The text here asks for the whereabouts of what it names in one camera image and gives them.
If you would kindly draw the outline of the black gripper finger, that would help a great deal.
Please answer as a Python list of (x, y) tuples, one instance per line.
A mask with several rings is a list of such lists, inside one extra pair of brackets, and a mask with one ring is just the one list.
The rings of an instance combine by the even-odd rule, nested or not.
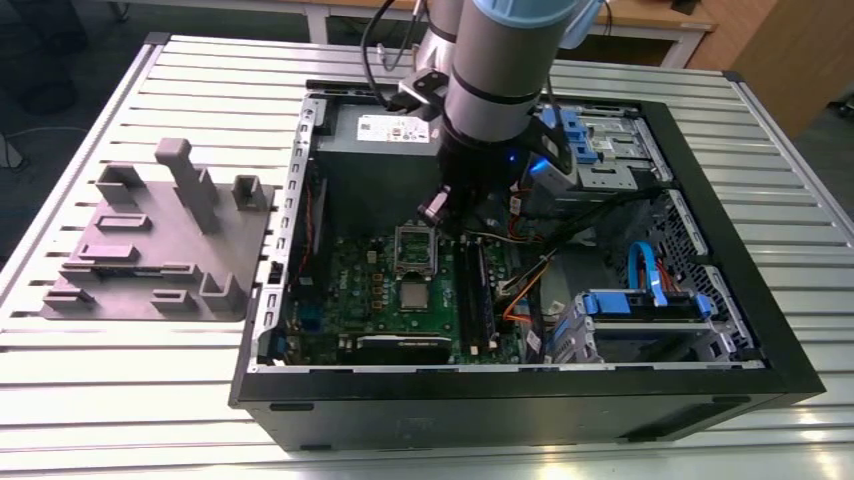
[(424, 224), (444, 233), (453, 231), (452, 189), (440, 185), (433, 195), (419, 205), (417, 215)]

